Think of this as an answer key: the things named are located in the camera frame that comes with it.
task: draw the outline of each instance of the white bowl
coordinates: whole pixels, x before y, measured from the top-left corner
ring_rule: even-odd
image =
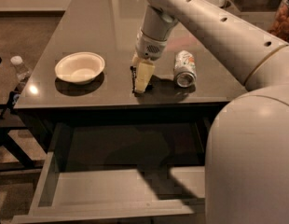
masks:
[[[55,66],[56,76],[66,82],[85,85],[105,67],[104,59],[91,52],[78,52],[62,58]]]

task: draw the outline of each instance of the can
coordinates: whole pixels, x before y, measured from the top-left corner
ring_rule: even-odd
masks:
[[[187,88],[195,84],[197,79],[194,56],[182,50],[175,56],[173,68],[174,83],[182,88]]]

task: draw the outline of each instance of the countertop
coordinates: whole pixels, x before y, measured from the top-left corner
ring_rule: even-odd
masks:
[[[131,59],[145,0],[72,0],[37,63],[17,109],[127,107],[229,102],[246,89],[182,24],[172,31],[163,56],[156,61],[154,89],[132,93]],[[182,49],[194,54],[195,88],[173,85],[174,56]],[[90,84],[58,80],[54,67],[66,55],[88,51],[105,60],[103,72]]]

